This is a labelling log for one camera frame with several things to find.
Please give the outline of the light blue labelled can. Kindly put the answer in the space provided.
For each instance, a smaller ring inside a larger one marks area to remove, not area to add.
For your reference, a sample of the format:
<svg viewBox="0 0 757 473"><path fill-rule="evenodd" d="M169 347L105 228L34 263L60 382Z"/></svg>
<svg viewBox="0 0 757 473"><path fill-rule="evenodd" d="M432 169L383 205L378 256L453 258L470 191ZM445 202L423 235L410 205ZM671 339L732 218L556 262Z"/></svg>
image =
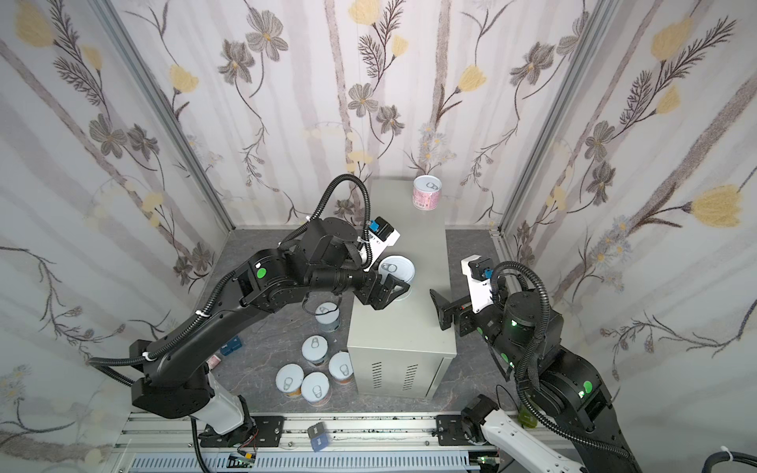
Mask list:
<svg viewBox="0 0 757 473"><path fill-rule="evenodd" d="M381 284L384 284L388 277L392 276L395 280L410 285L408 293L397 298L395 302L406 300L412 294L413 290L411 283L415 277L416 269L410 259L401 255L386 256L378 263L378 273L380 274Z"/></svg>

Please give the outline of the yellow labelled can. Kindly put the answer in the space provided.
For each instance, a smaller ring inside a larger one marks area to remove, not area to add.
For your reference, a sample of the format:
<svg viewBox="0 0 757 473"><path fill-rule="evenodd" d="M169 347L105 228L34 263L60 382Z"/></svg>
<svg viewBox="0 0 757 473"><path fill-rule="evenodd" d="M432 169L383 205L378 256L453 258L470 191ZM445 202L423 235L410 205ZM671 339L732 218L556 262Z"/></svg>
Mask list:
<svg viewBox="0 0 757 473"><path fill-rule="evenodd" d="M282 394L289 397L300 397L304 378L305 372L301 366L294 363L287 364L276 374L275 384Z"/></svg>

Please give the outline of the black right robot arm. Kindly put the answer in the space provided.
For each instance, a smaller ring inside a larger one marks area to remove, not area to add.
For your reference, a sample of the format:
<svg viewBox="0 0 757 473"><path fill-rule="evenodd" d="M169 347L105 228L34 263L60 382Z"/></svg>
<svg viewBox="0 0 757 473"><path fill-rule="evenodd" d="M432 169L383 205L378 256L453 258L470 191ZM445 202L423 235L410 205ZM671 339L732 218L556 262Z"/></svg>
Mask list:
<svg viewBox="0 0 757 473"><path fill-rule="evenodd" d="M465 437L489 443L531 472L640 471L599 371L563 346L564 319L553 309L543 281L516 261L494 265L473 255L462 266L467 297L451 302L430 293L439 326L460 336L478 333L500 374L514 383L522 408L569 441L581 459L557 453L485 395L461 412Z"/></svg>

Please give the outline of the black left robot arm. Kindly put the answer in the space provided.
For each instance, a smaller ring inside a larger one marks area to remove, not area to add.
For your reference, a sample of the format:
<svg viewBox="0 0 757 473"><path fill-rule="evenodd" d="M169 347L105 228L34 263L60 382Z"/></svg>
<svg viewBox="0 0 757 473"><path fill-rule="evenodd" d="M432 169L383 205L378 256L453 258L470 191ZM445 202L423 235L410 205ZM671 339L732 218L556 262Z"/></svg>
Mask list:
<svg viewBox="0 0 757 473"><path fill-rule="evenodd" d="M350 182L364 201L363 226L321 216L338 185ZM381 311L405 294L407 283L382 276L378 256L398 238L383 218L371 216L367 187L351 173L335 177L313 215L276 246L260 250L223 276L203 307L157 341L137 340L126 358L93 357L89 366L129 387L134 407L165 419L189 418L193 445L237 447L258 434L246 400L220 386L208 361L250 325L314 293L352 293Z"/></svg>

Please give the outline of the pink labelled can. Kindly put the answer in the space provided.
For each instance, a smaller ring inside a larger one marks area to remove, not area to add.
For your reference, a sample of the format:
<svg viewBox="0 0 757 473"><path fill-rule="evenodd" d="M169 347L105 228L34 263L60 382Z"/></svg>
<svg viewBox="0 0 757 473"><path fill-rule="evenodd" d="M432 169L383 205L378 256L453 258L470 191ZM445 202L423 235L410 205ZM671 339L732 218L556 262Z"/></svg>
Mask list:
<svg viewBox="0 0 757 473"><path fill-rule="evenodd" d="M419 175L413 181L413 205L421 211L433 211L442 196L443 183L433 175Z"/></svg>

